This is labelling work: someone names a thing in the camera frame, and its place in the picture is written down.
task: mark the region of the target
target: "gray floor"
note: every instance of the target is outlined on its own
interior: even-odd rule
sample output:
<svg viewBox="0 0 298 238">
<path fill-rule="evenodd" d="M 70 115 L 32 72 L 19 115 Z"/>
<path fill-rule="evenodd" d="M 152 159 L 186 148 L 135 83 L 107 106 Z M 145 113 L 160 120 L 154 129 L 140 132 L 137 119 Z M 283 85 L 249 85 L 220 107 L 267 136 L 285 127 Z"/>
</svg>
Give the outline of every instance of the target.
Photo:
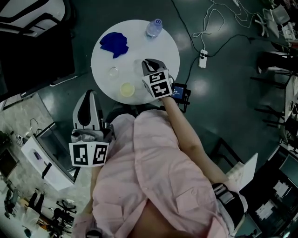
<svg viewBox="0 0 298 238">
<path fill-rule="evenodd" d="M 237 11 L 232 0 L 217 0 Z M 251 12 L 261 12 L 263 6 L 258 0 L 242 0 Z M 131 19 L 153 20 L 161 18 L 166 29 L 175 40 L 180 53 L 180 71 L 177 82 L 184 83 L 190 64 L 198 55 L 193 49 L 185 28 L 178 18 L 170 0 L 73 0 L 77 10 L 77 23 L 73 39 L 76 72 L 85 75 L 56 87 L 46 87 L 39 94 L 61 128 L 67 140 L 72 130 L 72 112 L 77 100 L 88 89 L 96 90 L 100 96 L 102 109 L 106 115 L 114 101 L 102 93 L 91 73 L 93 47 L 101 34 L 114 24 Z M 209 0 L 175 0 L 189 31 L 202 31 L 203 18 Z M 245 34 L 258 37 L 260 29 L 252 24 L 250 29 L 237 24 L 234 15 L 225 7 L 217 7 L 225 18 L 222 30 L 213 35 L 205 35 L 206 50 L 214 53 L 229 37 Z M 221 17 L 214 13 L 211 17 L 211 32 L 222 23 Z M 198 50 L 202 49 L 199 38 L 194 39 Z M 253 41 L 249 44 L 244 37 L 232 39 L 221 51 L 207 61 L 207 68 L 192 69 L 188 88 L 192 91 L 190 106 L 185 114 L 203 144 L 211 148 L 215 138 L 222 137 L 247 161 L 255 152 L 259 153 L 260 167 L 278 145 L 278 131 L 267 127 L 262 119 L 267 117 L 254 111 L 261 104 L 282 109 L 284 92 L 270 85 L 250 79 L 256 76 L 256 58 L 260 51 L 273 50 L 269 42 Z"/>
</svg>

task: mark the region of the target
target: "white desk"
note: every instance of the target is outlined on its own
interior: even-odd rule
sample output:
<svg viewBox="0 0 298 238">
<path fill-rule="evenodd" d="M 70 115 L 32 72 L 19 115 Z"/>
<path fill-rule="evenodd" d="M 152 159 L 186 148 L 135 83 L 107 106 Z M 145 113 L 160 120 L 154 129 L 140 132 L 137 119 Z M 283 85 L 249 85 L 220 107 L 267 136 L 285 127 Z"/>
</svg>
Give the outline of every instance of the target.
<svg viewBox="0 0 298 238">
<path fill-rule="evenodd" d="M 70 180 L 70 178 L 68 178 L 58 165 L 48 156 L 34 136 L 30 137 L 25 145 L 22 146 L 21 150 L 40 175 L 42 175 L 42 172 L 45 170 L 48 163 L 52 164 L 44 177 L 44 181 L 48 182 L 57 191 L 74 185 L 74 182 Z M 41 159 L 37 159 L 34 155 L 35 152 L 39 154 Z"/>
<path fill-rule="evenodd" d="M 91 58 L 93 77 L 99 88 L 110 98 L 124 104 L 145 104 L 154 101 L 147 92 L 142 82 L 142 77 L 137 75 L 134 64 L 144 59 L 156 59 L 165 63 L 170 75 L 176 80 L 179 72 L 180 57 L 177 45 L 170 34 L 163 29 L 155 39 L 148 39 L 145 30 L 148 21 L 128 20 L 120 22 L 108 29 L 98 39 Z M 108 33 L 119 32 L 127 38 L 129 50 L 126 54 L 113 59 L 113 53 L 100 49 L 101 39 Z M 117 68 L 116 76 L 110 75 L 110 70 Z M 123 97 L 120 87 L 129 82 L 135 86 L 135 93 L 131 97 Z"/>
</svg>

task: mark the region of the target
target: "plastic water bottle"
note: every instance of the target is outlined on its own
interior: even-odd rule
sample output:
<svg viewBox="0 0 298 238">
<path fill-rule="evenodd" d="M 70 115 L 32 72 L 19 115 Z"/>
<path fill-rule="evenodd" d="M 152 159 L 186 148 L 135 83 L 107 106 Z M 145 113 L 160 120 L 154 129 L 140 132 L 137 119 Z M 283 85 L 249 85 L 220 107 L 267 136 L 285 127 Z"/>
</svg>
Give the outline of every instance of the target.
<svg viewBox="0 0 298 238">
<path fill-rule="evenodd" d="M 156 38 L 163 29 L 163 23 L 160 19 L 150 22 L 146 28 L 146 35 L 153 39 Z"/>
</svg>

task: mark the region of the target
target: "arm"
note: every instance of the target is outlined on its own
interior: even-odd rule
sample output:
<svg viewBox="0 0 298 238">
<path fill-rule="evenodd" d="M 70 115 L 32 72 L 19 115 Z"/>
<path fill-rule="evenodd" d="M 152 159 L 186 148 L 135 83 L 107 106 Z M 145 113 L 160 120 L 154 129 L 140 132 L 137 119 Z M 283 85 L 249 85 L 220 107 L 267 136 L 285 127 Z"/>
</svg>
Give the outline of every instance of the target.
<svg viewBox="0 0 298 238">
<path fill-rule="evenodd" d="M 181 151 L 202 170 L 211 183 L 228 181 L 228 177 L 205 153 L 198 135 L 183 116 L 174 99 L 164 97 L 162 101 L 177 136 Z"/>
<path fill-rule="evenodd" d="M 98 174 L 100 172 L 100 170 L 102 169 L 102 166 L 98 166 L 98 167 L 93 167 L 92 168 L 92 175 L 91 175 L 91 185 L 90 185 L 90 201 L 87 203 L 86 207 L 84 208 L 82 213 L 87 213 L 87 214 L 91 214 L 93 211 L 93 190 L 95 188 L 96 185 L 96 180 L 98 177 Z"/>
</svg>

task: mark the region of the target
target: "blue cloth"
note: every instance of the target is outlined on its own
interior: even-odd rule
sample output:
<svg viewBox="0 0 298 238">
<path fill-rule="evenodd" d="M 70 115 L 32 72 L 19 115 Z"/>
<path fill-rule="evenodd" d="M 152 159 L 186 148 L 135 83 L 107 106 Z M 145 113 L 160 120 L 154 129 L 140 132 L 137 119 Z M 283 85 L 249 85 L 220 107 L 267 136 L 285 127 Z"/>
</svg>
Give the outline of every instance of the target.
<svg viewBox="0 0 298 238">
<path fill-rule="evenodd" d="M 126 54 L 129 50 L 126 46 L 127 38 L 122 33 L 111 32 L 105 35 L 99 43 L 102 45 L 101 49 L 114 53 L 113 59 Z"/>
</svg>

